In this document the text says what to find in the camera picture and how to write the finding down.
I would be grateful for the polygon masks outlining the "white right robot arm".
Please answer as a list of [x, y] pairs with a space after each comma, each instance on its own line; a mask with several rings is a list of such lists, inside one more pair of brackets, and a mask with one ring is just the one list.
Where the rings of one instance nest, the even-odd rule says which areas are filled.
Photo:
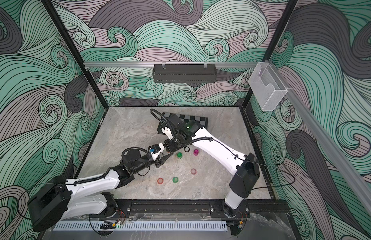
[[193, 145], [221, 163], [231, 174], [229, 192], [224, 199], [226, 212], [234, 212], [252, 192], [260, 177], [256, 156], [234, 150], [215, 138], [204, 126], [195, 121], [184, 122], [178, 116], [161, 117], [161, 130], [168, 137], [168, 151]]

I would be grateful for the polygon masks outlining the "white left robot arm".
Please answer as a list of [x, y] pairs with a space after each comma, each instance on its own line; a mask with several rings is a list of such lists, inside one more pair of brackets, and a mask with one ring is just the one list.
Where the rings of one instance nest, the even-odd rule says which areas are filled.
[[28, 201], [33, 231], [42, 232], [61, 220], [81, 215], [113, 216], [116, 201], [111, 191], [128, 185], [144, 169], [159, 168], [172, 155], [164, 144], [148, 149], [132, 147], [122, 152], [117, 166], [103, 174], [77, 179], [52, 178]]

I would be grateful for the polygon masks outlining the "red jar lid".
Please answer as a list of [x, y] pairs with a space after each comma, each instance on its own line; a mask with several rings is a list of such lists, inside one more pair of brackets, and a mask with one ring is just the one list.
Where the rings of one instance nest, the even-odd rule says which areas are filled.
[[157, 183], [158, 183], [159, 185], [162, 185], [163, 182], [164, 182], [163, 178], [158, 178], [158, 179], [157, 179]]

